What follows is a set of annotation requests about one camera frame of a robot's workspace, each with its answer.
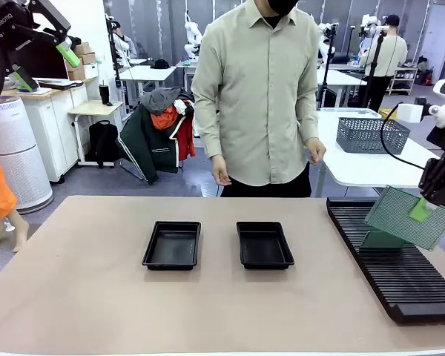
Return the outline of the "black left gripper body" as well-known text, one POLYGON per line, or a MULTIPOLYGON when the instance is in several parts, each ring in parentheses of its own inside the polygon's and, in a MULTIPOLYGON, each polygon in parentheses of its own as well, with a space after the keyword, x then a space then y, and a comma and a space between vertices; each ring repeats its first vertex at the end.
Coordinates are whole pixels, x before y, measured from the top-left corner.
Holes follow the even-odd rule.
POLYGON ((18 63, 16 52, 33 41, 33 16, 26 1, 0 1, 0 67, 11 74, 18 63))

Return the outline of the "person's left hand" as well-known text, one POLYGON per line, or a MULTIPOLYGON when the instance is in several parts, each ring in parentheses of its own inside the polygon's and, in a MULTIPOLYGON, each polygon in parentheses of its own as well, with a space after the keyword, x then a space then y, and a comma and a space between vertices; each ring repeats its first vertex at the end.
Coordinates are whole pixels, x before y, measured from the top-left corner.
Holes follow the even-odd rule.
POLYGON ((312 137, 307 139, 305 146, 310 153, 311 162, 314 165, 317 165, 323 160, 326 153, 326 147, 318 138, 312 137))

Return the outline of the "person's right hand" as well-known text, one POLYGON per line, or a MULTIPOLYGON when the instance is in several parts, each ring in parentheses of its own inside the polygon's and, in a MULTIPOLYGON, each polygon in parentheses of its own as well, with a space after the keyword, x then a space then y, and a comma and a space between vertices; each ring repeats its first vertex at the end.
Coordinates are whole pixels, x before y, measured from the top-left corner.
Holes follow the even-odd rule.
POLYGON ((211 158, 213 165, 213 177, 219 186, 227 186, 231 184, 225 160, 222 155, 214 155, 211 158))

